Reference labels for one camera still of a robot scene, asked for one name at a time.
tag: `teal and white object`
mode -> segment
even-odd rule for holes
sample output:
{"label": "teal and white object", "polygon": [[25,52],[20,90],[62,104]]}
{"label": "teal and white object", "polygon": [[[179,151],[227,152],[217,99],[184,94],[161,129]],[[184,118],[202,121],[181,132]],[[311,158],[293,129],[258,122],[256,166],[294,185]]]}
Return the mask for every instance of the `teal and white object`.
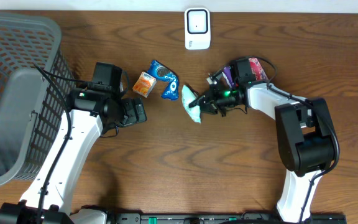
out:
{"label": "teal and white object", "polygon": [[181,102],[183,104],[183,107],[194,122],[201,124],[200,106],[189,108],[189,104],[193,102],[196,98],[197,96],[186,85],[184,85],[181,89]]}
{"label": "teal and white object", "polygon": [[161,98],[170,100],[177,100],[179,98],[179,80],[178,77],[171,70],[163,66],[158,61],[152,60],[150,68],[147,70],[147,73],[156,78],[157,80],[169,82],[169,85],[161,94]]}

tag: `wooden tabletop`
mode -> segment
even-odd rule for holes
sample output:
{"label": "wooden tabletop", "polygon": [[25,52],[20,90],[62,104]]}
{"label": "wooden tabletop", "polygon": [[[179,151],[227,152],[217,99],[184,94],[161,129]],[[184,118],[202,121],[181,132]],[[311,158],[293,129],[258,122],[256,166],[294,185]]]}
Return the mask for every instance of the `wooden tabletop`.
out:
{"label": "wooden tabletop", "polygon": [[[96,62],[108,62],[125,69],[134,83],[156,59],[177,73],[181,86],[202,92],[207,74],[234,58],[270,59],[278,67],[276,86],[326,99],[341,145],[339,165],[318,184],[312,211],[343,212],[348,223],[358,223],[358,15],[212,13],[211,47],[190,51],[183,13],[20,13],[57,22],[70,68],[85,80]],[[87,204],[144,213],[273,209],[285,178],[275,121],[250,110],[225,118],[204,114],[196,124],[180,99],[161,99],[166,85],[158,82],[144,99],[146,123],[96,141],[73,211]],[[12,181],[0,187],[0,206],[16,203],[29,185]]]}

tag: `green connector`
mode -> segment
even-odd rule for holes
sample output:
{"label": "green connector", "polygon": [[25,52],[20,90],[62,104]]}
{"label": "green connector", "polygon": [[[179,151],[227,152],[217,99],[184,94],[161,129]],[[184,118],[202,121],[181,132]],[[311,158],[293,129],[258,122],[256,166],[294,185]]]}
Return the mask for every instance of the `green connector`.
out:
{"label": "green connector", "polygon": [[157,224],[157,218],[155,218],[155,217],[150,217],[150,218],[149,218],[149,224]]}

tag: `green light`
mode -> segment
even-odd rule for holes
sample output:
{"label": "green light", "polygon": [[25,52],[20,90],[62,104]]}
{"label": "green light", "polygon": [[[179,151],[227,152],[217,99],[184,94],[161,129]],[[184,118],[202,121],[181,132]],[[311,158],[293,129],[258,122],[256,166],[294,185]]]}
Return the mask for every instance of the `green light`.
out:
{"label": "green light", "polygon": [[225,92],[223,93],[223,96],[230,96],[230,90],[225,91]]}

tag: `gray plastic basket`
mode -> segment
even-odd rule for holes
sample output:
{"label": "gray plastic basket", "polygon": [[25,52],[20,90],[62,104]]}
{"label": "gray plastic basket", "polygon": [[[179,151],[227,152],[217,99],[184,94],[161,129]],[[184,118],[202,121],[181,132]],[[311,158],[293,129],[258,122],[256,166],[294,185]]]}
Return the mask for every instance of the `gray plastic basket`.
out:
{"label": "gray plastic basket", "polygon": [[[37,76],[37,72],[30,69],[33,67],[33,63],[56,75],[66,78],[73,77],[60,51],[61,37],[59,26],[50,19],[0,13],[0,114],[4,114],[2,117],[6,119],[6,115],[10,112],[9,108],[2,106],[2,102],[9,104],[12,96],[8,94],[14,93],[12,91],[14,87],[18,89],[17,85],[14,86],[15,82],[17,83],[24,73]],[[41,78],[34,79],[32,83],[30,78],[26,78],[20,84],[24,85],[26,82],[30,82],[26,85],[32,88],[44,85],[37,80],[41,80]],[[67,94],[74,87],[72,82],[61,79],[54,80],[63,94]],[[13,135],[9,135],[7,131],[3,133],[4,139],[0,140],[0,185],[11,179],[33,179],[52,146],[63,108],[53,89],[48,85],[45,88],[44,92],[38,90],[42,92],[42,103],[39,103],[39,108],[32,111],[35,116],[27,114],[27,118],[28,116],[29,118],[26,123],[28,124],[25,126],[23,135],[19,134],[21,139],[14,139],[13,136],[18,135],[14,131],[15,127],[6,127],[11,130]],[[22,101],[23,104],[29,104],[25,99]],[[20,117],[19,115],[10,114],[12,119],[15,119],[16,116]],[[6,124],[15,124],[15,122],[5,122]]]}

